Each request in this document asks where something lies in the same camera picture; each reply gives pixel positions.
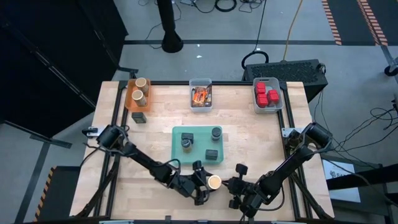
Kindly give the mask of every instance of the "yellow cable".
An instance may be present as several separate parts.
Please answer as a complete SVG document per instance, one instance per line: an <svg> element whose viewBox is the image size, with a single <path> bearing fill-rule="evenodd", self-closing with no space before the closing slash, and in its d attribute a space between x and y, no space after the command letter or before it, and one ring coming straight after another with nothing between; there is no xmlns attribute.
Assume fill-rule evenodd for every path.
<svg viewBox="0 0 398 224"><path fill-rule="evenodd" d="M300 10L300 8L301 8L301 4L302 4L302 3L303 3L303 0L300 0L300 4L298 5L298 8L297 8L296 14L294 15L294 18L293 18L292 24L290 25L290 28L289 28L289 33L287 34L287 40L286 40L286 46L285 46L285 53L284 53L284 60L285 60L286 53L287 53L287 46L289 45L289 37L290 37L290 33L291 33L291 31L292 31L292 28L293 28L294 21L296 20L297 14L299 13L299 10Z"/></svg>

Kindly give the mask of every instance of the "black floor mat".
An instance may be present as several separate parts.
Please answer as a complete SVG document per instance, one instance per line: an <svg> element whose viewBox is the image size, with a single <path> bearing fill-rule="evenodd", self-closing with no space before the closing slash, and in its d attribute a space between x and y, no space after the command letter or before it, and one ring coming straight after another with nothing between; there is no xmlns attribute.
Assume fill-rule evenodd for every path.
<svg viewBox="0 0 398 224"><path fill-rule="evenodd" d="M398 45L396 0L323 0L336 43Z"/></svg>
<svg viewBox="0 0 398 224"><path fill-rule="evenodd" d="M387 44L398 45L398 2L396 0L368 0L368 3L380 25L382 35L385 35Z"/></svg>
<svg viewBox="0 0 398 224"><path fill-rule="evenodd" d="M328 0L342 45L375 45L357 0Z"/></svg>
<svg viewBox="0 0 398 224"><path fill-rule="evenodd" d="M69 217L80 167L58 166L51 169L35 221L63 220Z"/></svg>

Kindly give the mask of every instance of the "orange striped tape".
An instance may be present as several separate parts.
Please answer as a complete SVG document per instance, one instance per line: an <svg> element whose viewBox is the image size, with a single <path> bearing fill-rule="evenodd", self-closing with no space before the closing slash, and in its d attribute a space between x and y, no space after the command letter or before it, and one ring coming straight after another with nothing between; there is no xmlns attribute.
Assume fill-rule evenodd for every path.
<svg viewBox="0 0 398 224"><path fill-rule="evenodd" d="M337 45L341 45L341 38L338 33L335 20L333 19L333 15L331 14L328 1L322 0L322 5L323 5L323 9L325 10L326 18L328 19L328 22L329 22L331 33L333 34L333 37L335 38L335 42Z"/></svg>
<svg viewBox="0 0 398 224"><path fill-rule="evenodd" d="M47 191L49 190L50 183L51 183L51 178L52 178L52 175L53 175L54 170L56 168L57 168L56 166L55 167L51 167L49 175L47 176L47 180L45 181L45 185L44 185L42 196L41 196L40 201L39 201L39 205L36 208L36 213L35 213L35 217L33 219L33 222L37 222L37 220L39 219L40 211L43 208L45 195L47 194Z"/></svg>
<svg viewBox="0 0 398 224"><path fill-rule="evenodd" d="M384 35L381 27L373 14L373 11L368 3L368 0L356 0L358 2L359 8L362 11L363 17L365 18L366 23L368 24L369 30L372 33L373 39L376 45L388 45L388 40Z"/></svg>

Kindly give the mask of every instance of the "gray storage bin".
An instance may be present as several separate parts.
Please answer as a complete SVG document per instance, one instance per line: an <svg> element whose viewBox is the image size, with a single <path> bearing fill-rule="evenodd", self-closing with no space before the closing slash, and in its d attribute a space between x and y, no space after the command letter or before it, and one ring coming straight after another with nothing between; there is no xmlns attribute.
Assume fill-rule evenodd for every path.
<svg viewBox="0 0 398 224"><path fill-rule="evenodd" d="M266 84L266 94L268 93L269 90L276 90L278 92L279 102L276 105L266 106L265 108L260 108L257 105L256 92L254 89L258 82L264 82ZM276 113L278 110L280 110L284 107L283 100L282 100L282 94L280 93L279 81L276 78L273 78L273 77L255 78L253 80L253 86L251 88L251 91L252 91L252 95L253 95L254 112L256 112L257 114Z"/></svg>

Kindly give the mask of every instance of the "red cube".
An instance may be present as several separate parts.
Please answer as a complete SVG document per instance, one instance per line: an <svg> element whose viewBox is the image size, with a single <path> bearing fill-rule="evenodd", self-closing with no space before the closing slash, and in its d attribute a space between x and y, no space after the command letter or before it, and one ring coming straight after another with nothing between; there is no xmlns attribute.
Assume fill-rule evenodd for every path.
<svg viewBox="0 0 398 224"><path fill-rule="evenodd" d="M279 102L279 95L276 90L269 90L267 93L267 98L270 103L277 104Z"/></svg>
<svg viewBox="0 0 398 224"><path fill-rule="evenodd" d="M256 88L256 94L266 94L266 89L265 88Z"/></svg>
<svg viewBox="0 0 398 224"><path fill-rule="evenodd" d="M258 94L257 95L257 105L260 108L265 108L268 105L268 99L265 94Z"/></svg>
<svg viewBox="0 0 398 224"><path fill-rule="evenodd" d="M256 85L256 89L265 89L266 88L266 84L263 82L258 82Z"/></svg>

